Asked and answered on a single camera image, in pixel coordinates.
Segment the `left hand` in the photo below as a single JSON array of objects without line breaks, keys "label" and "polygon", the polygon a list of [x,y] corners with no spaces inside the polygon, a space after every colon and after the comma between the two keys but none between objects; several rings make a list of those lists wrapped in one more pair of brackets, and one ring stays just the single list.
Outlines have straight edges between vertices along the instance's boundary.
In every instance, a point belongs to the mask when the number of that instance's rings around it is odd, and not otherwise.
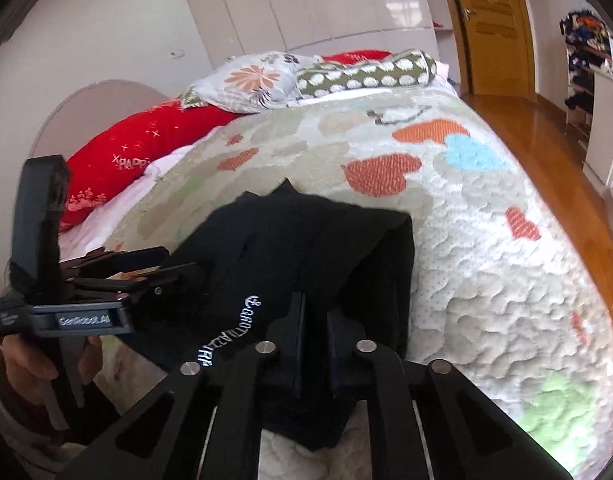
[{"label": "left hand", "polygon": [[[44,404],[41,384],[56,379],[58,372],[52,361],[20,335],[9,335],[3,340],[2,351],[6,365],[6,376],[11,387],[26,401],[36,406]],[[101,339],[92,336],[86,339],[78,370],[84,385],[88,385],[101,371]]]}]

